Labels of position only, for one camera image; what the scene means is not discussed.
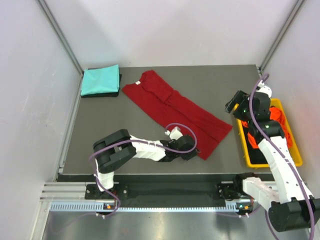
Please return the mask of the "dark red t-shirt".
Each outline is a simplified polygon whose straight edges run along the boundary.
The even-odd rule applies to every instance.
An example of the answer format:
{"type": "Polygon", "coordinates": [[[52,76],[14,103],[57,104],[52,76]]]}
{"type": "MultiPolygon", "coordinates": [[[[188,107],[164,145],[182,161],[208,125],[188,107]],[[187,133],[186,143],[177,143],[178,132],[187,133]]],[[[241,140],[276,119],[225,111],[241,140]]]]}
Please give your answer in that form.
{"type": "Polygon", "coordinates": [[[181,95],[154,70],[122,88],[122,92],[162,127],[179,123],[189,127],[197,138],[198,156],[207,160],[232,126],[181,95]]]}

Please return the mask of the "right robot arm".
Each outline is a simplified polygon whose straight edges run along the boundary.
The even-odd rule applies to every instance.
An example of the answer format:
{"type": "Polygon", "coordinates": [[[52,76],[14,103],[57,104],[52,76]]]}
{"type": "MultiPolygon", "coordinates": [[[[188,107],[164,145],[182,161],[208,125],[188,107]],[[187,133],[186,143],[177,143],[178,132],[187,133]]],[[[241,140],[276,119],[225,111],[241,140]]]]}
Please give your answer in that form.
{"type": "Polygon", "coordinates": [[[270,105],[268,94],[247,94],[241,90],[225,105],[227,113],[247,123],[248,132],[266,159],[277,187],[274,191],[253,173],[242,173],[236,176],[233,192],[239,198],[253,197],[277,232],[309,229],[312,237],[320,219],[320,200],[302,181],[281,124],[270,118],[270,105]]]}

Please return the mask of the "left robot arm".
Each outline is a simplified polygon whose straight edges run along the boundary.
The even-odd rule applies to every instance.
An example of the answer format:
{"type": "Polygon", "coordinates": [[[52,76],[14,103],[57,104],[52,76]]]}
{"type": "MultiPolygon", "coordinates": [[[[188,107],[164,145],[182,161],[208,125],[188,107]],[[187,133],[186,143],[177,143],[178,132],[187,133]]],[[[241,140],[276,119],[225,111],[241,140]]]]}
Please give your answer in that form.
{"type": "Polygon", "coordinates": [[[114,191],[115,171],[131,159],[149,159],[157,163],[169,163],[177,158],[188,161],[200,150],[197,138],[182,134],[179,127],[167,130],[169,140],[146,140],[120,129],[93,144],[93,159],[97,181],[96,192],[109,198],[114,191]]]}

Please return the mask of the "orange t-shirt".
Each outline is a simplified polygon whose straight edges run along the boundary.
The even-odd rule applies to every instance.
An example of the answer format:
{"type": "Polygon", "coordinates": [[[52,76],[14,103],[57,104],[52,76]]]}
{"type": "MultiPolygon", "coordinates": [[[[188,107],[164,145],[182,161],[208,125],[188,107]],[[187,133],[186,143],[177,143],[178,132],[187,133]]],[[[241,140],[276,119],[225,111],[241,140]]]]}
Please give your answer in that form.
{"type": "MultiPolygon", "coordinates": [[[[292,140],[291,133],[286,126],[286,117],[283,111],[280,108],[275,106],[271,106],[269,110],[270,110],[270,120],[274,120],[280,123],[282,130],[285,134],[287,147],[291,148],[293,146],[293,140],[292,140]]],[[[247,133],[247,140],[253,149],[259,148],[255,138],[249,132],[247,133]]]]}

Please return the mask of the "yellow plastic bin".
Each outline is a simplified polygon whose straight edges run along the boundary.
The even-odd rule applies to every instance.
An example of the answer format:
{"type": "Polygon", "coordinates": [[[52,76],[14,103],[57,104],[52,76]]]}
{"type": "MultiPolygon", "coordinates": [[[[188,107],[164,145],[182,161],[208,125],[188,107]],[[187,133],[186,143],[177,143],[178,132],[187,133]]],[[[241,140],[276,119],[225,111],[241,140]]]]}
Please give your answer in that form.
{"type": "MultiPolygon", "coordinates": [[[[288,119],[287,119],[287,116],[285,114],[285,110],[282,106],[282,103],[279,99],[277,98],[272,98],[270,100],[270,106],[275,106],[279,109],[281,109],[284,113],[284,116],[286,118],[286,127],[288,128],[290,134],[291,134],[291,137],[292,137],[292,142],[293,142],[293,145],[291,148],[288,148],[288,151],[291,155],[291,158],[295,164],[296,167],[300,167],[303,165],[303,160],[301,158],[301,155],[300,155],[300,152],[299,152],[299,149],[298,149],[298,146],[296,144],[296,141],[295,141],[295,138],[294,138],[294,135],[292,133],[292,130],[290,128],[290,124],[288,122],[288,119]]],[[[237,124],[237,128],[238,128],[238,131],[239,131],[239,137],[240,137],[240,141],[241,141],[241,145],[242,145],[242,150],[243,150],[243,158],[244,158],[244,161],[245,161],[245,164],[247,167],[249,168],[254,168],[254,169],[258,169],[258,168],[268,168],[269,165],[268,163],[267,164],[251,164],[250,163],[250,158],[249,158],[249,155],[248,155],[248,150],[247,150],[247,144],[246,144],[246,141],[245,141],[245,136],[244,136],[244,131],[242,129],[242,123],[240,120],[236,119],[236,124],[237,124]]]]}

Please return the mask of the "black garment in bin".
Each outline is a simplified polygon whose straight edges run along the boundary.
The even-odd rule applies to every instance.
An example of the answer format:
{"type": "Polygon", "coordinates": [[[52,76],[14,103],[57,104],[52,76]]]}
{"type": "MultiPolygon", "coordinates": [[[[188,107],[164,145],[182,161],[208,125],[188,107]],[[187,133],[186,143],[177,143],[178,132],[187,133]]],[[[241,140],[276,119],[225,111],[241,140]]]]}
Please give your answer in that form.
{"type": "Polygon", "coordinates": [[[260,151],[255,138],[249,133],[248,123],[245,121],[241,121],[241,125],[247,146],[249,162],[253,165],[267,164],[267,160],[265,159],[263,153],[260,151]]]}

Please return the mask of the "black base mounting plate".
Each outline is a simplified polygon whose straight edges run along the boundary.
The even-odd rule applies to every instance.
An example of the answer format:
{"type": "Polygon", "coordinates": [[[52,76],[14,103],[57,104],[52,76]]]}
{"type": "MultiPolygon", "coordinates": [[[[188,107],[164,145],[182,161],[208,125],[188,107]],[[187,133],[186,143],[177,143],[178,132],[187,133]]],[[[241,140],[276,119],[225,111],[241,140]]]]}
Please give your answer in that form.
{"type": "Polygon", "coordinates": [[[123,208],[224,207],[239,200],[234,174],[137,174],[116,175],[110,193],[97,184],[86,187],[86,200],[113,200],[123,208]]]}

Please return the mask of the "folded teal t-shirt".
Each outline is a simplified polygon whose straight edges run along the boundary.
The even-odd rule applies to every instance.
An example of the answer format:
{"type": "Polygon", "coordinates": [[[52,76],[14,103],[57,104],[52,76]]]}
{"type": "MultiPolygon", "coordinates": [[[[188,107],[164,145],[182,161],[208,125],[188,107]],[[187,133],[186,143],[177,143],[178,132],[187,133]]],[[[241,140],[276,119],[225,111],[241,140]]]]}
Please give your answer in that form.
{"type": "Polygon", "coordinates": [[[113,93],[119,89],[119,65],[86,69],[83,74],[81,93],[113,93]]]}

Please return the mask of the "aluminium frame rail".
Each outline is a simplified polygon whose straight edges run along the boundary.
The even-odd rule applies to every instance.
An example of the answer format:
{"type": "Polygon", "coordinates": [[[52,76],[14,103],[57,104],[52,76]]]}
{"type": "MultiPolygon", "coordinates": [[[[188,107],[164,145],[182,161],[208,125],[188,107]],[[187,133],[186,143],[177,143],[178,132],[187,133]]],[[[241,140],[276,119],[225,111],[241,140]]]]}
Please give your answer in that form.
{"type": "Polygon", "coordinates": [[[47,182],[44,184],[40,200],[42,201],[77,201],[86,194],[84,182],[47,182]]]}

